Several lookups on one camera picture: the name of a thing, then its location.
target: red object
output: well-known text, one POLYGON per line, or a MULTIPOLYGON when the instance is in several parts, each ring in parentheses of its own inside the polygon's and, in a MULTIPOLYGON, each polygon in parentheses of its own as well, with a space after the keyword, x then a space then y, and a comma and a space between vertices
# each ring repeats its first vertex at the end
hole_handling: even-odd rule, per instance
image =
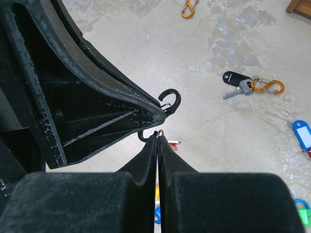
POLYGON ((171 148, 173 149, 173 151, 178 151, 178 147, 176 143, 170 143, 171 148))

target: s-hook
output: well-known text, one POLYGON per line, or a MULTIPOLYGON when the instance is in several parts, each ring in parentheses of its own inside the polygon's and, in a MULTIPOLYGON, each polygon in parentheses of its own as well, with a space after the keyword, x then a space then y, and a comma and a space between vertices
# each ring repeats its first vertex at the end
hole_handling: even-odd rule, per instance
MULTIPOLYGON (((179 92, 178 92, 177 90, 175 90, 175 89, 167 89, 166 91, 163 91, 163 92, 159 95, 158 99, 159 99, 160 101, 163 101, 164 98, 167 97, 167 96, 170 95, 170 94, 175 94, 175 95, 176 95, 176 99, 175 99, 174 104, 171 105, 170 103, 165 103, 165 104, 163 104, 163 105, 161 106, 161 108, 164 107, 164 106, 167 106, 167 105, 169 106, 168 108, 164 109, 164 112, 166 113, 166 117, 168 117, 168 116, 174 114, 174 113, 176 112, 177 108, 179 107, 180 102, 181 102, 181 95, 180 95, 179 92)), ((148 141, 148 138, 144 138, 143 131, 138 132, 138 138, 139 138, 140 141, 142 141, 142 142, 147 142, 147 141, 148 141)))

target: orange carabiner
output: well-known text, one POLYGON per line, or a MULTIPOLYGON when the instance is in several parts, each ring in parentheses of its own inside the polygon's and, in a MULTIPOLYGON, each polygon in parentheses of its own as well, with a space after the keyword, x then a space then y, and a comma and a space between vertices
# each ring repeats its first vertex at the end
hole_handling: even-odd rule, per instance
POLYGON ((192 6, 191 3, 190 3, 190 0, 186 0, 186 3, 184 5, 184 9, 181 11, 182 17, 190 18, 193 15, 194 8, 195 8, 196 4, 198 4, 198 2, 199 2, 199 0, 195 0, 195 4, 192 6), (190 14, 189 15, 185 15, 185 10, 186 10, 187 7, 190 9, 190 14))
POLYGON ((268 93, 273 93, 275 95, 279 95, 284 91, 284 84, 278 80, 267 80, 267 79, 261 79, 261 78, 254 78, 252 81, 252 88, 254 91, 258 92, 268 92, 268 93), (256 88, 255 85, 257 85, 259 82, 264 82, 266 85, 262 87, 261 89, 256 88), (279 91, 274 91, 274 90, 269 90, 268 88, 272 86, 273 84, 278 84, 281 88, 279 91))

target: concrete floor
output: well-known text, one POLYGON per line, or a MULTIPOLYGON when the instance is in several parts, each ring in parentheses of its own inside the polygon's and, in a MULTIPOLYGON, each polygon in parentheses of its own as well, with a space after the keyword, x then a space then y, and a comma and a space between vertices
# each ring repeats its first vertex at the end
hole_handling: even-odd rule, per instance
MULTIPOLYGON (((181 93, 179 109, 157 129, 182 142, 178 154, 191 166, 275 173, 293 198, 311 202, 311 159, 286 124, 311 125, 311 21, 286 13, 289 2, 200 0, 184 19, 184 0, 64 0, 84 37, 141 88, 155 98, 168 88, 181 93), (222 80, 228 70, 280 80, 285 91, 223 100, 234 89, 222 80)), ((116 171, 142 147, 135 134, 54 171, 116 171)))

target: metal key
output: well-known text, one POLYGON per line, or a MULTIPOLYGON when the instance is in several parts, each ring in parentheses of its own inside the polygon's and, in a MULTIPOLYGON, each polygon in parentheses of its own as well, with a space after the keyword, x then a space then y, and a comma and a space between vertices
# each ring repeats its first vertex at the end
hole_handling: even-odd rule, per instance
POLYGON ((246 95, 251 94, 253 92, 253 90, 248 85, 251 81, 252 81, 251 79, 246 79, 246 80, 241 81, 240 86, 237 87, 237 89, 235 91, 226 93, 223 96, 223 99, 226 100, 226 99, 234 97, 238 94, 246 94, 246 95))

